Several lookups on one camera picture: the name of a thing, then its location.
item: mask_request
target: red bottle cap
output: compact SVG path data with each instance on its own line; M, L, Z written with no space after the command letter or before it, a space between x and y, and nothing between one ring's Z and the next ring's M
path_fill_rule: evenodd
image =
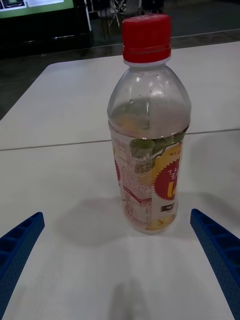
M171 54L170 17L166 14L140 15L122 23L123 58L145 64Z

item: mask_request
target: table top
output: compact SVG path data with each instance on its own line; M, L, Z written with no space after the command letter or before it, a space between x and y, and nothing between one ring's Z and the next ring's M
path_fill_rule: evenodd
M198 208L240 237L240 132L184 139L178 216L127 224L111 142L0 152L0 236L37 211L45 229L3 320L233 320L191 226Z
M192 102L189 133L240 128L240 42L172 50ZM109 140L107 105L122 56L48 66L1 120L0 150Z

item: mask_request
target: liquid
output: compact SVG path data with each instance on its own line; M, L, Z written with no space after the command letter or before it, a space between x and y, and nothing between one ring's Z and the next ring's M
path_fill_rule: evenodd
M146 106L144 99L120 105L109 123L125 215L135 229L158 233L177 214L179 161L189 116L179 104L159 108L159 99Z
M110 125L122 135L158 139L179 133L189 126L190 114L176 101L159 97L129 100L113 110Z

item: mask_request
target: floor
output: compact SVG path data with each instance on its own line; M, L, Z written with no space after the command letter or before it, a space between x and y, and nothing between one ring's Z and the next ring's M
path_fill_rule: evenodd
M164 13L172 18L172 37L212 33L240 28L240 4L208 1L178 7L166 7ZM101 20L91 21L94 45L103 46L122 42L117 23L110 27L111 37L104 39Z
M240 41L240 4L211 1L167 8L166 12L172 16L172 48ZM95 28L101 32L100 27L95 25ZM95 33L96 47L93 48L0 60L0 119L48 65L122 54L120 34L116 32L108 44L98 33Z

